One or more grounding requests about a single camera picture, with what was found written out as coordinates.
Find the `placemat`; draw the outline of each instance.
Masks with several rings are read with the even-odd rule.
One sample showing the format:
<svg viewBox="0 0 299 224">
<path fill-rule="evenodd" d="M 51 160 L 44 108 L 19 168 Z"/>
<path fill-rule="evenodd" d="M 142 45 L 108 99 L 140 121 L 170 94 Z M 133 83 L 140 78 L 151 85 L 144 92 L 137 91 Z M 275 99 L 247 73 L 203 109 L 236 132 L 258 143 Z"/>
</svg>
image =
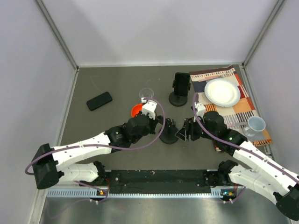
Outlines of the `placemat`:
<svg viewBox="0 0 299 224">
<path fill-rule="evenodd" d="M 236 73 L 233 65 L 226 68 L 218 68 L 204 71 L 192 71 L 190 72 L 191 80 L 194 86 L 195 92 L 199 95 L 199 101 L 206 107 L 206 112 L 217 111 L 224 118 L 225 124 L 228 128 L 234 129 L 243 134 L 242 129 L 246 126 L 248 119 L 251 116 L 258 116 L 253 103 L 246 92 L 241 79 Z M 205 95 L 205 86 L 208 79 L 213 77 L 225 78 L 235 83 L 241 93 L 240 101 L 232 107 L 221 107 L 213 104 L 207 99 Z M 268 131 L 265 129 L 261 133 L 249 138 L 249 140 L 255 146 L 265 146 L 272 142 Z"/>
</svg>

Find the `plate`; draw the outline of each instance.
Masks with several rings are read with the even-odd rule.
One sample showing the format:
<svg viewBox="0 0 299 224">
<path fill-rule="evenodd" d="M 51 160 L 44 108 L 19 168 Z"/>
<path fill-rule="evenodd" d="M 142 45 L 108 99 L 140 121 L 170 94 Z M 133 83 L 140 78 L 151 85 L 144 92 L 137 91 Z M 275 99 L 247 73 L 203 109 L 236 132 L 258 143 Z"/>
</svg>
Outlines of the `plate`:
<svg viewBox="0 0 299 224">
<path fill-rule="evenodd" d="M 205 94 L 213 104 L 223 107 L 236 105 L 241 97 L 238 86 L 223 78 L 207 82 Z"/>
</svg>

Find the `gray floor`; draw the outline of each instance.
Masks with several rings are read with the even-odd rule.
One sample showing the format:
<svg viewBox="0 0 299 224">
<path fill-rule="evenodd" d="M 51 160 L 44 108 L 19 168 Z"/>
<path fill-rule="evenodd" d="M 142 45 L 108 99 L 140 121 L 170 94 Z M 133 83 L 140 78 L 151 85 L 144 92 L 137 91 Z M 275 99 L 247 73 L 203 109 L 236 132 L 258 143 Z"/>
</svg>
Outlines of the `gray floor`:
<svg viewBox="0 0 299 224">
<path fill-rule="evenodd" d="M 177 108 L 168 101 L 175 72 L 205 70 L 220 66 L 162 66 L 80 69 L 68 114 L 62 145 L 90 138 L 130 118 L 131 108 L 139 103 L 138 93 L 151 87 L 155 99 L 164 106 L 167 116 L 181 127 L 184 118 L 192 117 L 190 109 L 193 90 L 188 103 Z M 86 101 L 109 91 L 113 101 L 93 112 Z M 154 136 L 144 137 L 138 146 Z M 178 141 L 168 146 L 159 140 L 145 150 L 122 151 L 97 156 L 107 169 L 216 169 L 221 161 L 231 159 L 215 152 L 210 140 L 200 139 L 185 143 Z M 234 204 L 221 204 L 216 199 L 108 199 L 98 206 L 80 202 L 60 213 L 76 198 L 47 198 L 40 224 L 288 224 L 278 209 L 266 198 L 251 190 Z"/>
<path fill-rule="evenodd" d="M 127 122 L 131 118 L 132 107 L 140 103 L 139 91 L 145 87 L 154 90 L 154 98 L 163 105 L 167 117 L 174 119 L 177 127 L 181 128 L 184 119 L 193 116 L 190 106 L 194 90 L 191 88 L 185 106 L 172 106 L 168 96 L 173 91 L 174 74 L 224 66 L 227 65 L 80 69 L 61 144 L 84 140 Z M 241 74 L 239 66 L 235 69 Z M 89 111 L 86 101 L 105 91 L 110 92 L 113 101 Z M 145 145 L 153 138 L 153 135 L 148 135 L 131 147 Z M 179 140 L 171 146 L 158 140 L 144 150 L 100 155 L 85 162 L 98 160 L 107 169 L 217 169 L 220 162 L 228 159 L 232 158 L 216 152 L 210 140 L 199 139 L 194 142 Z"/>
</svg>

